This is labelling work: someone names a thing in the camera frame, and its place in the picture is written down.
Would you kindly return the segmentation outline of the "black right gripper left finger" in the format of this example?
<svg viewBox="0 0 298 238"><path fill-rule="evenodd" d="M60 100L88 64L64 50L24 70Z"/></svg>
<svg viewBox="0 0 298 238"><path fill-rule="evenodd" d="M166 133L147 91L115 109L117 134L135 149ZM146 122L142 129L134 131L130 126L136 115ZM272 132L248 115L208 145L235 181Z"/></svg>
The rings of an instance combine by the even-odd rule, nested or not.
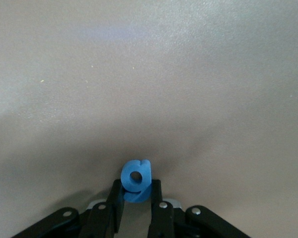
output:
<svg viewBox="0 0 298 238"><path fill-rule="evenodd" d="M112 238L118 232L124 209L124 189L120 179L113 182L105 201L79 213L61 208L14 235L15 238Z"/></svg>

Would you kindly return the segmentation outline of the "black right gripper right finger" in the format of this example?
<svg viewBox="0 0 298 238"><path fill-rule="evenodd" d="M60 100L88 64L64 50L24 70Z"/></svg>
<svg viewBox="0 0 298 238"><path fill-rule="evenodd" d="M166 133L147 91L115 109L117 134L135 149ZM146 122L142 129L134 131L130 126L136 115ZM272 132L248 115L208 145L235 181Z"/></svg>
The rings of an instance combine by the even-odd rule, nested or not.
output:
<svg viewBox="0 0 298 238"><path fill-rule="evenodd" d="M247 238L249 235L210 209L195 205L183 211L162 197L161 181L151 182L149 238Z"/></svg>

